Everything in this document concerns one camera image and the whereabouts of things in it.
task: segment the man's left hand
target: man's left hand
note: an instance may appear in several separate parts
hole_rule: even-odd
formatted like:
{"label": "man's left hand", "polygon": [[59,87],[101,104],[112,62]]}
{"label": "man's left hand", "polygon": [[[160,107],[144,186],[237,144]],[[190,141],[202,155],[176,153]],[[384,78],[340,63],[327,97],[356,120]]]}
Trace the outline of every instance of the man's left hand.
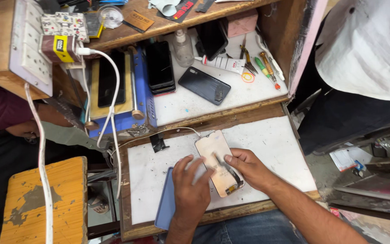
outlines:
{"label": "man's left hand", "polygon": [[6,129],[13,136],[20,136],[26,138],[36,138],[40,136],[39,127],[34,120],[28,120],[24,123],[10,126]]}

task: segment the green screwdriver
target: green screwdriver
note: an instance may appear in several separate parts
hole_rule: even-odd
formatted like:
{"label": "green screwdriver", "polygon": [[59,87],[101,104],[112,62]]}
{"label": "green screwdriver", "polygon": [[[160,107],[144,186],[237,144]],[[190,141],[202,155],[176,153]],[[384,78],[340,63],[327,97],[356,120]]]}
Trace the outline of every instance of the green screwdriver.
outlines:
{"label": "green screwdriver", "polygon": [[267,78],[269,78],[269,79],[272,81],[272,83],[273,83],[274,86],[275,86],[275,89],[280,91],[280,90],[281,90],[281,89],[280,89],[281,86],[278,85],[278,83],[274,82],[274,80],[273,80],[272,77],[269,75],[269,72],[268,72],[267,69],[264,67],[264,65],[263,65],[263,63],[261,62],[261,60],[260,60],[259,58],[255,57],[255,62],[257,63],[258,67],[261,69],[261,71],[263,72],[263,74],[264,74],[265,76],[267,76]]}

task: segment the glue tube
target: glue tube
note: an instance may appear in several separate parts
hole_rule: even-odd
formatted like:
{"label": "glue tube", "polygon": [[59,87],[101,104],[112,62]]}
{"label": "glue tube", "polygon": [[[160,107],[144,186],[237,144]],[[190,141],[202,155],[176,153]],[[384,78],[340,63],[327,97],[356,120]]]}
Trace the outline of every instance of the glue tube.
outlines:
{"label": "glue tube", "polygon": [[229,59],[223,57],[216,57],[212,61],[207,60],[207,56],[195,57],[196,60],[201,61],[202,64],[213,66],[219,69],[229,70],[237,74],[243,74],[243,69],[245,68],[245,59]]}

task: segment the electrical socket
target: electrical socket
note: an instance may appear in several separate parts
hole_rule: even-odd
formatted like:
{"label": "electrical socket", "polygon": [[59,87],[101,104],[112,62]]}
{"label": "electrical socket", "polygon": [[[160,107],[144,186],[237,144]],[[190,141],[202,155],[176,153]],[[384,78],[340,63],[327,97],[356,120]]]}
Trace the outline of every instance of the electrical socket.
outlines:
{"label": "electrical socket", "polygon": [[22,67],[49,85],[52,81],[52,65],[26,43],[23,44]]}
{"label": "electrical socket", "polygon": [[25,33],[23,35],[23,40],[24,43],[32,47],[33,50],[39,50],[40,33],[28,22],[25,23]]}
{"label": "electrical socket", "polygon": [[41,16],[43,11],[40,11],[33,6],[32,3],[26,3],[25,21],[30,23],[37,31],[42,32]]}
{"label": "electrical socket", "polygon": [[12,30],[10,70],[52,96],[52,64],[40,53],[43,10],[34,0],[16,0]]}

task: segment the human hand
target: human hand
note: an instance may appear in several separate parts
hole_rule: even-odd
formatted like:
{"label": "human hand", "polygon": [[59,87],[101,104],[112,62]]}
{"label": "human hand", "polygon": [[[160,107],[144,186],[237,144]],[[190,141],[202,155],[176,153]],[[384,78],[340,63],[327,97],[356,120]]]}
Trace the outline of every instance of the human hand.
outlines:
{"label": "human hand", "polygon": [[13,136],[27,137],[27,138],[36,138],[40,136],[39,127],[34,120],[28,120],[24,123],[17,124],[6,128],[8,133]]}
{"label": "human hand", "polygon": [[272,173],[251,150],[240,148],[230,150],[232,156],[225,155],[225,161],[240,171],[252,188],[264,192],[278,181],[278,176]]}
{"label": "human hand", "polygon": [[185,170],[192,159],[193,155],[180,159],[172,171],[176,199],[176,212],[172,222],[181,229],[195,229],[210,203],[209,178],[214,170],[207,169],[192,185],[198,166],[204,162],[203,158],[198,158]]}

